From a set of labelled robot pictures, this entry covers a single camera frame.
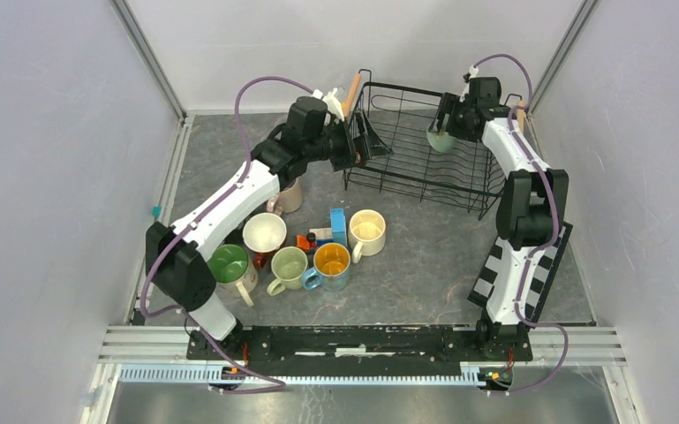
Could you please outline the cream cup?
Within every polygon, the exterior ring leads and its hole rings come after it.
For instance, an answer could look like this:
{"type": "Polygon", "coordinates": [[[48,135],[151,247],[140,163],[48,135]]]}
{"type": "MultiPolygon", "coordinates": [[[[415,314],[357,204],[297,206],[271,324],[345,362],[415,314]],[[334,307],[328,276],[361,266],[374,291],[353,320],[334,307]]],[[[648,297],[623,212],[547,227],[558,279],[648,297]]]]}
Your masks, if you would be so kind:
{"type": "Polygon", "coordinates": [[[356,212],[349,221],[348,232],[352,262],[378,254],[386,244],[386,229],[386,221],[379,212],[372,209],[356,212]]]}

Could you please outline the pink mug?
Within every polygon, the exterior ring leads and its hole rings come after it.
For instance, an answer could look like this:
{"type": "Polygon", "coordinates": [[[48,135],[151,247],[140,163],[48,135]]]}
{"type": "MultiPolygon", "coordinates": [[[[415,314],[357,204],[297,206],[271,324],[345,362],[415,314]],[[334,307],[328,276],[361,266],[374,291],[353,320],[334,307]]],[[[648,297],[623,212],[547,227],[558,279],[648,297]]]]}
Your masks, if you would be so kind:
{"type": "Polygon", "coordinates": [[[282,215],[298,210],[303,202],[300,179],[296,178],[279,194],[267,201],[266,211],[275,215],[282,215]]]}

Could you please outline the blue mug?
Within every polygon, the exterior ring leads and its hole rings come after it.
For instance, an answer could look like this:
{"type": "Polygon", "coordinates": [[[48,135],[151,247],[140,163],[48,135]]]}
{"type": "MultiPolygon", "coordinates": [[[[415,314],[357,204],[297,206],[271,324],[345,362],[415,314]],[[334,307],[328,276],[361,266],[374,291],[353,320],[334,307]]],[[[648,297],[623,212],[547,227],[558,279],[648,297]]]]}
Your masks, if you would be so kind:
{"type": "Polygon", "coordinates": [[[300,277],[303,288],[313,290],[322,287],[326,291],[339,292],[349,281],[351,254],[339,243],[327,243],[313,255],[313,266],[300,277]]]}

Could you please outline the red mug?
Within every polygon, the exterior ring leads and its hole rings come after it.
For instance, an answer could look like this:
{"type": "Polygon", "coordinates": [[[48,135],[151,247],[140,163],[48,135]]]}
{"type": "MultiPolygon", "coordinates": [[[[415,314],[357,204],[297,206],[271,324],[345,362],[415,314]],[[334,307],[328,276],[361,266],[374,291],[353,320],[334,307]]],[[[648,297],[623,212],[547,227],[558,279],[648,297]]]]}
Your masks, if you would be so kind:
{"type": "Polygon", "coordinates": [[[253,265],[263,269],[268,260],[284,246],[287,238],[285,221],[274,213],[264,212],[252,216],[243,228],[246,247],[255,253],[253,265]]]}

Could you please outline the green mug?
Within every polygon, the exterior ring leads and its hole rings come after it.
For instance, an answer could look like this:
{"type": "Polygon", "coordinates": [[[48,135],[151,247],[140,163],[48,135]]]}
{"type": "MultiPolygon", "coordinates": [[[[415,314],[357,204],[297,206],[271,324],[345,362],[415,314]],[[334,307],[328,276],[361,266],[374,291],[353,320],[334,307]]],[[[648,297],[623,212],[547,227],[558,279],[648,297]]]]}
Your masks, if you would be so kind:
{"type": "Polygon", "coordinates": [[[274,297],[285,291],[302,290],[301,277],[307,268],[307,255],[300,248],[286,246],[278,250],[271,261],[274,280],[267,287],[268,295],[274,297]]]}

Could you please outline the cream floral mug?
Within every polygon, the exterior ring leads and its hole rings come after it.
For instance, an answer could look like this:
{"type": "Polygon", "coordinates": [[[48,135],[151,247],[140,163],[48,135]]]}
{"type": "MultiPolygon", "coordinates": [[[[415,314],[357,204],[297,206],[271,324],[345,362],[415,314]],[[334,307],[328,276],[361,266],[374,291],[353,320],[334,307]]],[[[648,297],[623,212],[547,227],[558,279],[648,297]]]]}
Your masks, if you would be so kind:
{"type": "Polygon", "coordinates": [[[258,272],[243,247],[221,245],[215,249],[207,265],[218,285],[238,295],[249,307],[254,306],[251,293],[258,284],[258,272]]]}

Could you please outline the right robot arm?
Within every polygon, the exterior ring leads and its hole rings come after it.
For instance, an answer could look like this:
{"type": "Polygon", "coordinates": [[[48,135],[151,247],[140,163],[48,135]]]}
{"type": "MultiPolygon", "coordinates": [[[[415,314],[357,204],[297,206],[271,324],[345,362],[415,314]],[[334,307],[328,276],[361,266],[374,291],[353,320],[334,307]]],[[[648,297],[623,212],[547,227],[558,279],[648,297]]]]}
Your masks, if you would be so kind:
{"type": "Polygon", "coordinates": [[[449,152],[460,140],[481,142],[506,176],[495,220],[502,244],[500,268],[474,338],[481,358],[498,360],[510,344],[521,344],[532,326],[525,301],[539,260],[562,230],[569,177],[565,170],[551,168],[525,141],[515,109],[501,102],[496,77],[468,72],[464,81],[462,94],[442,95],[426,136],[439,153],[449,152]]]}

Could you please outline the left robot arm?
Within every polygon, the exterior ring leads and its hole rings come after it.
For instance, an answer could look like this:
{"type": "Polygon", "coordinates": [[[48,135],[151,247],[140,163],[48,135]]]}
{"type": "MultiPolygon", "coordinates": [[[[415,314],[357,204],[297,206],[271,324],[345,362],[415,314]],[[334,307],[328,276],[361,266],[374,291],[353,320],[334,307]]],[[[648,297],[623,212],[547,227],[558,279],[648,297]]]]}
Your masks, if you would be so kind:
{"type": "Polygon", "coordinates": [[[147,278],[209,334],[207,346],[221,360],[240,353],[242,337],[234,330],[238,319],[215,293],[217,281],[207,265],[215,249],[309,163],[328,161],[333,170],[345,170],[392,153],[365,112],[352,118],[340,112],[325,100],[299,97],[285,122],[216,193],[177,222],[155,222],[147,229],[147,278]]]}

